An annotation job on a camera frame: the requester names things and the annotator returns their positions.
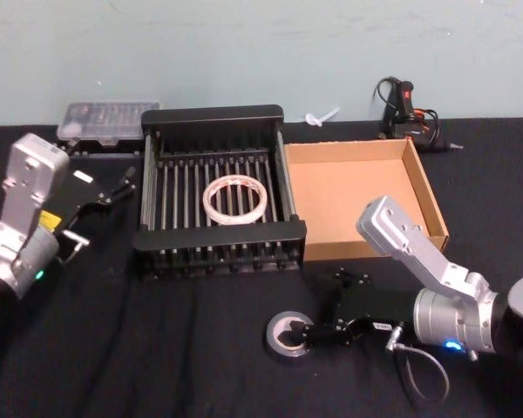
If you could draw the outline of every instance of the gray tape roll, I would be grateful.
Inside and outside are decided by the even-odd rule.
[[[296,358],[305,355],[309,349],[306,344],[300,344],[298,346],[287,346],[279,341],[279,335],[286,331],[291,331],[290,322],[297,320],[304,324],[314,325],[314,322],[303,313],[295,311],[285,311],[278,313],[268,323],[266,329],[265,338],[268,347],[273,350],[276,354],[283,357]]]

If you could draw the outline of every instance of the black dish rack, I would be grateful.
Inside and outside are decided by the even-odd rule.
[[[298,269],[306,225],[295,214],[277,105],[147,111],[140,228],[133,240],[142,277]],[[268,206],[249,225],[206,216],[203,191],[215,178],[245,174],[263,183]],[[233,186],[214,197],[220,212],[249,212],[257,195]]]

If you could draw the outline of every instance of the cardboard box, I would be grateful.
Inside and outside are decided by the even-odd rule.
[[[443,250],[447,228],[413,143],[406,139],[285,145],[304,259],[377,257],[356,223],[373,199],[393,197]]]

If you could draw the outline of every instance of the black tablecloth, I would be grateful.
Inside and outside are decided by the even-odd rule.
[[[445,253],[483,273],[494,290],[507,290],[523,276],[523,118],[454,119],[443,127],[465,147],[422,157],[451,235]],[[55,136],[52,126],[0,127],[0,182],[10,144],[28,131]],[[371,122],[297,124],[286,125],[284,137],[367,139],[376,131]],[[135,161],[74,164],[111,184]],[[138,200],[91,222],[92,247],[26,298],[0,358],[0,416],[523,416],[519,359],[482,355],[471,363],[431,349],[452,392],[445,404],[417,413],[379,336],[314,350],[292,366],[274,361],[262,344],[266,322],[286,309],[317,319],[313,287],[293,272],[139,282],[130,262]],[[347,264],[379,285],[418,287],[391,260]],[[417,364],[417,379],[440,388],[425,364]]]

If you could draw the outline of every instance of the gray cable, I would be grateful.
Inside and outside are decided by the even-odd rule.
[[[426,353],[424,350],[421,350],[420,348],[414,348],[414,347],[407,347],[405,344],[395,344],[393,346],[395,350],[400,350],[404,352],[414,353],[414,354],[420,354],[423,355],[425,358],[430,360],[439,370],[439,372],[442,374],[442,377],[444,378],[444,384],[445,384],[445,391],[444,394],[437,399],[432,399],[423,394],[420,389],[417,386],[417,383],[415,382],[415,378],[412,374],[411,369],[411,363],[409,362],[408,358],[405,358],[405,362],[407,365],[407,374],[409,375],[409,381],[411,382],[412,388],[417,393],[418,396],[420,396],[422,399],[428,402],[443,402],[447,398],[447,395],[450,393],[450,378],[447,375],[447,372],[445,371],[444,366],[441,365],[441,363],[430,353]]]

